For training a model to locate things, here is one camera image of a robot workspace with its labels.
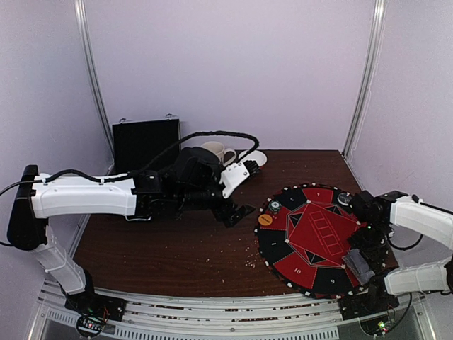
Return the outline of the deck of playing cards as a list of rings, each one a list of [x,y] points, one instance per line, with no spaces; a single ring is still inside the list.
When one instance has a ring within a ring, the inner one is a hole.
[[[374,271],[371,269],[365,258],[361,255],[359,249],[351,249],[343,257],[345,265],[352,271],[360,285],[366,285],[374,276]]]

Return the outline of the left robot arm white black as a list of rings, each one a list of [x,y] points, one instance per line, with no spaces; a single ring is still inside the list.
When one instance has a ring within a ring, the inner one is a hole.
[[[90,176],[76,169],[53,175],[28,165],[13,184],[16,197],[10,214],[7,244],[34,253],[44,271],[59,284],[68,306],[87,317],[120,317],[125,303],[99,295],[89,272],[57,241],[49,219],[60,215],[121,215],[134,221],[177,217],[186,210],[210,210],[233,227],[253,212],[237,205],[233,192],[260,171],[248,154],[230,164],[202,147],[176,146],[175,162],[161,170],[152,164],[114,176]]]

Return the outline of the stack of poker chips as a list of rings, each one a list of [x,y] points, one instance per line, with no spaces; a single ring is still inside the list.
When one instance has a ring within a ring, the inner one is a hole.
[[[276,215],[282,208],[282,204],[277,200],[272,200],[268,204],[268,210],[271,214]]]

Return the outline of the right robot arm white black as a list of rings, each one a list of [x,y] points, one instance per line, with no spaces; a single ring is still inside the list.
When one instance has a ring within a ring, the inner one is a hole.
[[[348,298],[352,311],[378,312],[397,296],[411,293],[452,294],[452,257],[403,268],[391,268],[391,251],[410,251],[429,238],[452,248],[452,212],[425,203],[417,195],[361,191],[348,201],[363,223],[349,238],[343,260],[365,291]]]

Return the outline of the orange big blind button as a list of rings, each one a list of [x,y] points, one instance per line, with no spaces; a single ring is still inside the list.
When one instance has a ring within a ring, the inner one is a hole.
[[[269,214],[261,214],[258,216],[258,223],[261,226],[268,227],[273,223],[273,217]]]

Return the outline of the black dealer button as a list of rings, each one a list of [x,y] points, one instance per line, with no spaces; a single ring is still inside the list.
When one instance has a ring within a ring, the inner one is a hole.
[[[342,192],[338,194],[337,201],[344,206],[349,206],[352,200],[352,196],[348,192]]]

